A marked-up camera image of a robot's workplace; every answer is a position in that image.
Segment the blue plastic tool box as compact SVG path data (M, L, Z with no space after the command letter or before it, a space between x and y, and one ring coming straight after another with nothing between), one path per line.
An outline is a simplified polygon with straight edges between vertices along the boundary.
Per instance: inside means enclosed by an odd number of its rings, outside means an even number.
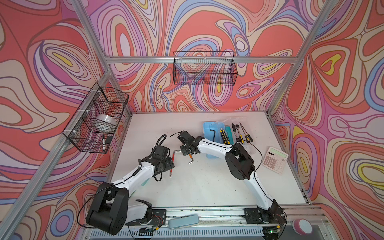
M225 159L225 156L229 153L232 153L239 158L243 156L244 158L250 158L250 155L246 149L242 146L239 146L238 149L233 148L234 139L232 137L232 131L229 127L225 127L223 122L205 122L203 123L203 133L204 133L204 142L210 142L207 146L208 152L206 157L208 159Z

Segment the large black hex key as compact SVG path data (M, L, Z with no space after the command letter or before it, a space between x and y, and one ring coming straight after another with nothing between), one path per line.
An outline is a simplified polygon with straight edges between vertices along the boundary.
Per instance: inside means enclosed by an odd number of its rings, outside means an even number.
M216 138L216 131L213 129L210 129L210 132L213 134L212 141L214 142Z

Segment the teal utility knife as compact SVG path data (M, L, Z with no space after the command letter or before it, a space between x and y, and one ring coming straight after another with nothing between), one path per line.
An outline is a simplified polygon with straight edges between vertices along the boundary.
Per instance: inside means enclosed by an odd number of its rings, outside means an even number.
M233 145L234 144L234 140L233 140L233 135L232 135L232 129L228 125L225 126L225 129L226 129L226 133L227 133L229 142L230 142L231 145Z

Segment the yellow black utility knife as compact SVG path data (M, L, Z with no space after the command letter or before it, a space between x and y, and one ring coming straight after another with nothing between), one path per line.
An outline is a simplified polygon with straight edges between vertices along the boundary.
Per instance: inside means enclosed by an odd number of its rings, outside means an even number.
M223 129L223 128L221 128L221 129L220 129L220 133L221 133L221 136L222 136L222 139L223 139L223 144L225 144L225 145L231 145L230 142L229 142L229 139L228 139L226 130Z

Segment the black ratchet wrench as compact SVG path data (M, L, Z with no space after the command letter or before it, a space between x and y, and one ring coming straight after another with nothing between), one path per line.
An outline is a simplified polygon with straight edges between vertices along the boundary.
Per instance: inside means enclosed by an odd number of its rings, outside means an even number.
M236 128L236 125L234 123L232 123L232 129L233 129L233 132L234 132L234 136L236 138L236 142L239 142L240 138L237 135L237 128Z

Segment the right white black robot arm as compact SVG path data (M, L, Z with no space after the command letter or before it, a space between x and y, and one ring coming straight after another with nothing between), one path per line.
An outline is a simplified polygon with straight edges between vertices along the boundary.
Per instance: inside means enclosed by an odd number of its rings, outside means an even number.
M241 144L225 145L201 136L195 138L187 131L178 132L177 136L182 143L183 155L208 154L226 161L230 173L236 179L243 181L257 198L257 216L251 217L252 221L272 223L282 220L284 223L287 222L285 212L261 184L254 160Z

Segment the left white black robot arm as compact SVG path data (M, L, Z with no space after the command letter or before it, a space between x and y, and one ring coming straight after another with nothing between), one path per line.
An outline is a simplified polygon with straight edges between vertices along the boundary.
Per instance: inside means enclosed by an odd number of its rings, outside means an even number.
M175 167L167 147L155 146L138 166L121 179L99 185L86 216L86 224L116 235L123 226L133 222L154 225L153 205L144 200L130 202L132 194L150 178L162 176Z

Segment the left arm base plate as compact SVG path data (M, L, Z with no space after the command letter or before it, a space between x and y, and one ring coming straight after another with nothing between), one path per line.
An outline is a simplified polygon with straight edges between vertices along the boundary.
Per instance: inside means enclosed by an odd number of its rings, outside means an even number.
M167 210L166 209L154 209L150 210L142 219L133 220L126 223L126 226L152 226L161 227L166 223Z

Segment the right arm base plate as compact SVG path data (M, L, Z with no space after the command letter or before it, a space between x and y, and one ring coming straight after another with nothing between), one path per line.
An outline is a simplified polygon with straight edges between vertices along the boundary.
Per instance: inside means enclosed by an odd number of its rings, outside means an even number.
M286 215L281 208L263 210L257 208L245 208L242 217L247 224L278 224L284 225L287 223Z

